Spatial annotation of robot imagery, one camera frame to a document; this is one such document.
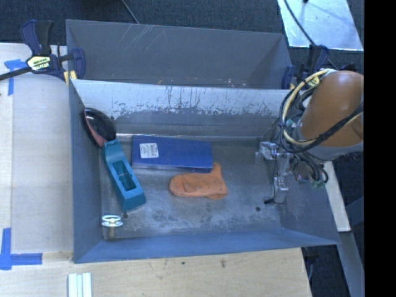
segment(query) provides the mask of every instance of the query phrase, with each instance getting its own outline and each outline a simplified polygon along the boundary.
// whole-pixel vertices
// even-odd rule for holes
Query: blue clamp
[[[146,198],[143,189],[126,160],[118,139],[104,144],[103,158],[123,212],[144,205]]]
[[[77,78],[83,78],[85,59],[81,48],[74,48],[69,54],[61,56],[58,46],[58,55],[51,54],[49,34],[52,25],[52,21],[38,22],[37,20],[30,20],[23,24],[21,28],[22,39],[32,51],[32,56],[26,60],[25,67],[0,75],[0,80],[32,72],[33,74],[51,75],[66,81],[66,70],[62,67],[62,63],[70,60],[74,61],[74,71]]]
[[[11,228],[3,229],[0,270],[10,270],[13,265],[39,265],[42,257],[42,253],[11,254]]]

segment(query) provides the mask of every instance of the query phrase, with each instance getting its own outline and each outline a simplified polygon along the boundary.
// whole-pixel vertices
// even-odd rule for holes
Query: blue plastic object
[[[13,265],[42,264],[42,253],[11,254],[11,228],[2,231],[0,270],[10,270]]]
[[[132,167],[209,173],[213,168],[212,145],[203,140],[134,135]]]
[[[103,157],[123,212],[145,204],[146,198],[143,189],[132,171],[118,139],[104,144]]]

